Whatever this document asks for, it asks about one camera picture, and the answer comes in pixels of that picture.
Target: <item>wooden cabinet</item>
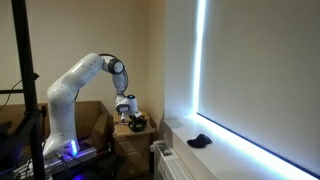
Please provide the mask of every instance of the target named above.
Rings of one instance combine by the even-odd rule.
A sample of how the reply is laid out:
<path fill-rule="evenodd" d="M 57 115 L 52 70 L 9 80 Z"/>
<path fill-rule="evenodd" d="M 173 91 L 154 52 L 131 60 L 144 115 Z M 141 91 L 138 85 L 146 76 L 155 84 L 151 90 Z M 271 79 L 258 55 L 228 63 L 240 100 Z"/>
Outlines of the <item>wooden cabinet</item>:
<path fill-rule="evenodd" d="M 148 122 L 141 132 L 132 132 L 127 125 L 120 123 L 120 115 L 114 113 L 114 150 L 126 158 L 120 167 L 117 179 L 128 179 L 149 173 L 150 134 L 155 132 Z"/>

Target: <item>metal frame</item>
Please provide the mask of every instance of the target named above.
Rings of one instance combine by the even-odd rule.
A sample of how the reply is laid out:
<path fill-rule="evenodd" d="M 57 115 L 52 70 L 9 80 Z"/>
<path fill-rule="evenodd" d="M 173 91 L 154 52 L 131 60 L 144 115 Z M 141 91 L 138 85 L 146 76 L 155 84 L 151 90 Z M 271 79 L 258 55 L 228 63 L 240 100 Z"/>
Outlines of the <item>metal frame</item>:
<path fill-rule="evenodd" d="M 40 111 L 36 96 L 26 3 L 25 0 L 12 0 L 11 2 L 23 90 L 2 90 L 1 94 L 23 93 L 26 113 L 14 136 L 1 143 L 1 145 L 8 145 L 6 148 L 1 148 L 4 150 L 1 150 L 1 155 L 5 155 L 5 150 L 22 148 L 29 135 L 34 178 L 45 179 L 39 128 Z"/>

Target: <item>light strip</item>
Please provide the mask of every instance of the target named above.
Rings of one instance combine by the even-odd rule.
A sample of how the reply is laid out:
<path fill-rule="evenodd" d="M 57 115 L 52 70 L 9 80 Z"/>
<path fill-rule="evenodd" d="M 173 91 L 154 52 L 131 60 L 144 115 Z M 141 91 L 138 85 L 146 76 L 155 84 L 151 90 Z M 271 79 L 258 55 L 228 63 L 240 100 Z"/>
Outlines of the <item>light strip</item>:
<path fill-rule="evenodd" d="M 266 168 L 272 169 L 273 171 L 279 173 L 279 175 L 282 175 L 285 178 L 297 180 L 317 179 L 311 176 L 310 174 L 300 170 L 299 168 L 287 163 L 286 161 L 276 157 L 275 155 L 239 137 L 238 135 L 222 128 L 216 123 L 208 121 L 207 119 L 199 115 L 194 115 L 194 117 L 192 118 L 195 118 L 197 122 L 209 128 L 212 133 L 217 135 L 219 138 L 225 140 L 225 142 L 229 143 L 241 152 L 248 154 L 253 159 L 265 165 Z"/>
<path fill-rule="evenodd" d="M 77 146 L 74 140 L 71 141 L 71 149 L 72 149 L 73 156 L 78 154 Z"/>
<path fill-rule="evenodd" d="M 196 18 L 196 44 L 194 57 L 194 73 L 193 73 L 193 107 L 194 113 L 198 111 L 199 102 L 199 86 L 200 86 L 200 70 L 201 70 L 201 53 L 202 39 L 204 30 L 204 18 L 206 10 L 206 0 L 198 0 L 197 18 Z"/>

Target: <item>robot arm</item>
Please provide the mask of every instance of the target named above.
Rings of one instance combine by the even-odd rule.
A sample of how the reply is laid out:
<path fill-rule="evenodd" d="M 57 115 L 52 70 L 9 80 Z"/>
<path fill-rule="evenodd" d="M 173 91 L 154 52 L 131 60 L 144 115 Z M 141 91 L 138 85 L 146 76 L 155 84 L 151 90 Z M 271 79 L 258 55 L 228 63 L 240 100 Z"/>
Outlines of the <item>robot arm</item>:
<path fill-rule="evenodd" d="M 88 54 L 48 88 L 50 135 L 43 151 L 45 161 L 53 161 L 57 152 L 72 155 L 79 152 L 74 117 L 75 96 L 101 69 L 113 76 L 117 111 L 123 116 L 141 116 L 135 97 L 124 95 L 128 77 L 123 63 L 112 55 Z"/>

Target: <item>window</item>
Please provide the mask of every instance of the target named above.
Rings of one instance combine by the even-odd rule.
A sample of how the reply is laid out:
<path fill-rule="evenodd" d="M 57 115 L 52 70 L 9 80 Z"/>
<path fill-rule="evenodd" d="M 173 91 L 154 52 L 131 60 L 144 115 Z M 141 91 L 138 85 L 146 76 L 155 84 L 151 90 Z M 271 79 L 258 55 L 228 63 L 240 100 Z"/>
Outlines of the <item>window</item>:
<path fill-rule="evenodd" d="M 207 1 L 194 91 L 199 114 L 317 177 L 319 7 L 317 0 Z"/>

